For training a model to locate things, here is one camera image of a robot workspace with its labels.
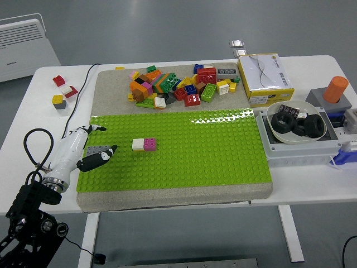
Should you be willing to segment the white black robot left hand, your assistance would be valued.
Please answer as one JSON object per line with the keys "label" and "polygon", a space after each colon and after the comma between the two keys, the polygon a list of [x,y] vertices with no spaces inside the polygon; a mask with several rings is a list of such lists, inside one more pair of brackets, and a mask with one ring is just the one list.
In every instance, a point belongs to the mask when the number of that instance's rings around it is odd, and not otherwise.
{"label": "white black robot left hand", "polygon": [[106,164],[115,153],[117,145],[82,158],[89,134],[93,131],[106,130],[105,127],[99,125],[82,126],[62,138],[52,158],[51,171],[44,175],[42,183],[59,184],[64,188],[70,184],[70,174],[75,169],[87,172]]}

